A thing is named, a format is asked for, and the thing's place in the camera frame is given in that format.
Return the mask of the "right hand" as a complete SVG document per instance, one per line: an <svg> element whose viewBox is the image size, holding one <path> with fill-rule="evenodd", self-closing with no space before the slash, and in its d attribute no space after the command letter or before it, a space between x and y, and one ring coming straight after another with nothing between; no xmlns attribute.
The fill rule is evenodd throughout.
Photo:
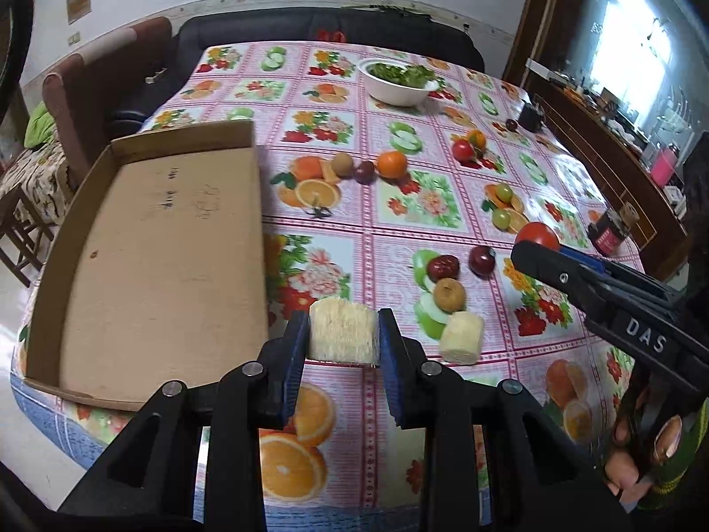
<svg viewBox="0 0 709 532"><path fill-rule="evenodd" d="M628 513L692 505L708 491L708 405L670 417L662 403L645 388L613 425L602 476Z"/></svg>

